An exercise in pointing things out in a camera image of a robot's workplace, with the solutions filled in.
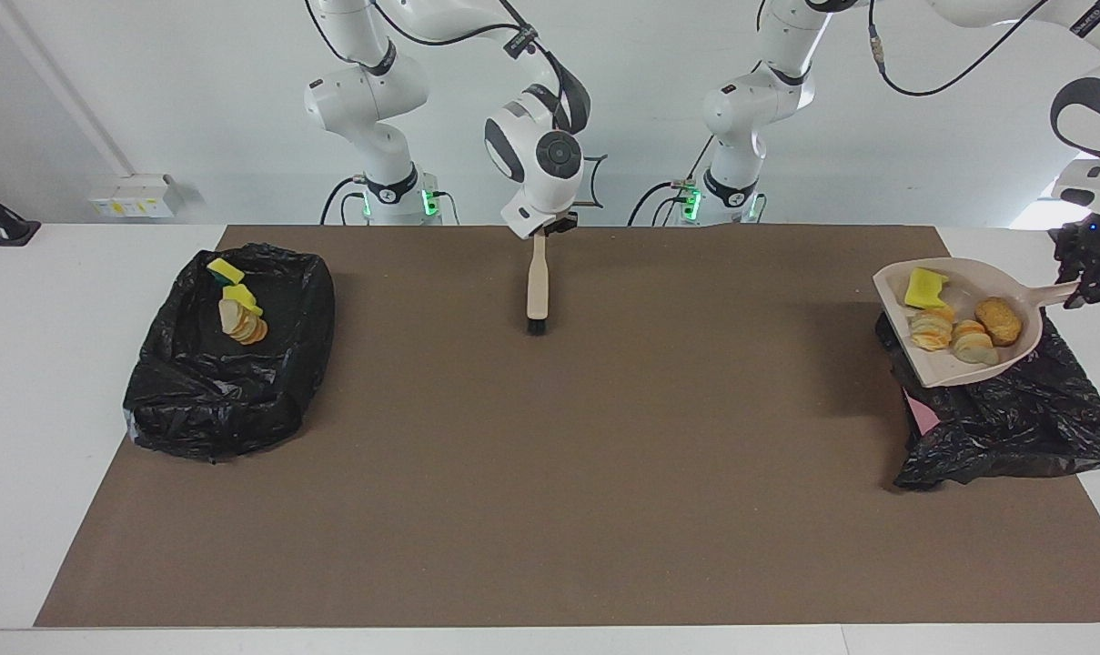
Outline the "brown peanut shaped bread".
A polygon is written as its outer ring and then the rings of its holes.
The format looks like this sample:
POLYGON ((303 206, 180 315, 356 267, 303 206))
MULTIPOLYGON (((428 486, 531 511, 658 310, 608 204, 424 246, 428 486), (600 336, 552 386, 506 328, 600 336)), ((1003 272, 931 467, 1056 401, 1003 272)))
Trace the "brown peanut shaped bread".
POLYGON ((974 315, 975 319, 983 325, 986 335, 996 347, 1011 347, 1023 332, 1023 319, 1007 298, 999 296, 985 298, 975 306, 974 315))

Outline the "crumpled black trash bag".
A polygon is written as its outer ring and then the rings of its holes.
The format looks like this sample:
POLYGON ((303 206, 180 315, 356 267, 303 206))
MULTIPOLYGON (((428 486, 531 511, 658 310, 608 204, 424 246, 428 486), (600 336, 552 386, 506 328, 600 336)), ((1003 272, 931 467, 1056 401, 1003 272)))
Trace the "crumpled black trash bag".
POLYGON ((1048 317, 1034 351, 983 382, 923 387, 884 314, 875 336, 903 402, 936 416, 925 428, 908 413, 904 460, 893 485, 931 492, 944 482, 1058 478, 1100 469, 1100 394, 1048 317))

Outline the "black clamp stand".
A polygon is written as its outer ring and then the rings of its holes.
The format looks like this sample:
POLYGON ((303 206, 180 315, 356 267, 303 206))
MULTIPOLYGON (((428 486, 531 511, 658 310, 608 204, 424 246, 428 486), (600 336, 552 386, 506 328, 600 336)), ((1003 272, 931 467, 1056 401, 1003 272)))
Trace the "black clamp stand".
POLYGON ((41 221, 24 219, 0 201, 0 247, 28 245, 41 227, 41 221))

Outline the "white wall socket box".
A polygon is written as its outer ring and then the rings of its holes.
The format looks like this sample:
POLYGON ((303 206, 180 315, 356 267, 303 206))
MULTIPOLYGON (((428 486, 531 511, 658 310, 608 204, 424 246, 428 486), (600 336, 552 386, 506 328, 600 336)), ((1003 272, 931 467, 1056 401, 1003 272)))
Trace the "white wall socket box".
POLYGON ((133 175, 100 181, 87 195, 100 218, 176 218, 184 200, 168 175, 133 175))

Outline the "brown table mat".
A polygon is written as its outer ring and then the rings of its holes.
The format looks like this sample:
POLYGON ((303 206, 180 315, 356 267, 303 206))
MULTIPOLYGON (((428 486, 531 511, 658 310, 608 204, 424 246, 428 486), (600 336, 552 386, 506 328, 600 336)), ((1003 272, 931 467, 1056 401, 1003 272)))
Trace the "brown table mat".
POLYGON ((924 227, 232 227, 324 258, 299 435, 121 445, 38 627, 1100 622, 1075 478, 900 493, 873 274, 924 227))

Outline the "beige brush with black bristles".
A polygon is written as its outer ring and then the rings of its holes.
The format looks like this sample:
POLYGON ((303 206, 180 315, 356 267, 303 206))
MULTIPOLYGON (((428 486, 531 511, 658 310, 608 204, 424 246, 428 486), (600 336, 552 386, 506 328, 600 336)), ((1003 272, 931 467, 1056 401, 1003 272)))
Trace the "beige brush with black bristles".
POLYGON ((534 233, 532 254, 526 277, 526 332, 544 335, 550 310, 550 271, 547 266, 547 236, 534 233))

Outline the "beige plastic dustpan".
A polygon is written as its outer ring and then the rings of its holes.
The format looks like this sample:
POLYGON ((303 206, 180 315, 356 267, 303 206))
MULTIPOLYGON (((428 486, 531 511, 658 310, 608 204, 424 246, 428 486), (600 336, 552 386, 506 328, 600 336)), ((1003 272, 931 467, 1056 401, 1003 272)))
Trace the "beige plastic dustpan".
POLYGON ((1028 287, 1012 279, 1002 269, 974 258, 933 256, 897 262, 873 275, 875 290, 881 296, 883 313, 902 343, 903 352, 923 387, 956 387, 1000 376, 1040 345, 1044 323, 1042 307, 1063 304, 1077 288, 1077 282, 1049 287, 1028 287), (1023 323, 1018 340, 1011 347, 998 348, 999 364, 988 368, 958 360, 950 351, 927 352, 912 343, 910 318, 915 307, 904 302, 913 269, 923 268, 944 275, 943 298, 958 317, 970 317, 979 302, 989 297, 1007 301, 1023 323))

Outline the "orange striped croissant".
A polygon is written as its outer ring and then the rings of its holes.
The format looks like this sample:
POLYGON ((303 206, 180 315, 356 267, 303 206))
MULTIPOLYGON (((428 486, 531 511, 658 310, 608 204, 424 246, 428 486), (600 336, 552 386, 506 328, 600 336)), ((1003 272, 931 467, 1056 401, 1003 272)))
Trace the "orange striped croissant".
POLYGON ((954 310, 937 307, 917 312, 908 319, 912 343, 927 352, 949 348, 954 332, 954 310))
POLYGON ((958 360, 968 364, 993 368, 1000 361, 991 336, 986 331, 985 325, 977 320, 954 323, 950 348, 958 360))

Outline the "beige sliced bread chunk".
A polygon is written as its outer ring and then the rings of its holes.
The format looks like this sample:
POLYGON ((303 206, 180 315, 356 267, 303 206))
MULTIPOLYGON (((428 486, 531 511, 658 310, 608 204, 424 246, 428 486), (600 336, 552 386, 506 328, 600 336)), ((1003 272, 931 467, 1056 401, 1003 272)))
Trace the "beige sliced bread chunk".
POLYGON ((218 302, 218 320, 221 331, 243 347, 258 343, 270 332, 266 320, 234 299, 218 302))

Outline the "black bag lined bin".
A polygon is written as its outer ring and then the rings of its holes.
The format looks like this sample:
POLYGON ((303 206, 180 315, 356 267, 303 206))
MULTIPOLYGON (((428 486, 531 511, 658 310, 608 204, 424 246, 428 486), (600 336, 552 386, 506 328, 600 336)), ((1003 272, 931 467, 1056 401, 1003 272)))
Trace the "black bag lined bin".
POLYGON ((127 437, 204 463, 292 439, 324 381, 334 332, 336 286, 324 258, 266 242, 200 250, 139 349, 122 402, 127 437), (218 324, 221 287, 209 270, 218 256, 241 270, 270 325, 253 347, 218 324))

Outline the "pink plastic bin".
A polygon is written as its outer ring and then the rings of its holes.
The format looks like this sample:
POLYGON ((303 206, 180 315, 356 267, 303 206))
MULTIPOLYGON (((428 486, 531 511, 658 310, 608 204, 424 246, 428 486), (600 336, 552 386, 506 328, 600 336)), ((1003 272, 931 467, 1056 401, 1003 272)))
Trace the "pink plastic bin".
POLYGON ((904 405, 908 407, 908 414, 910 414, 910 418, 913 421, 920 436, 925 436, 939 426, 941 418, 937 416, 935 411, 921 402, 920 399, 913 397, 908 389, 903 387, 902 392, 904 405))

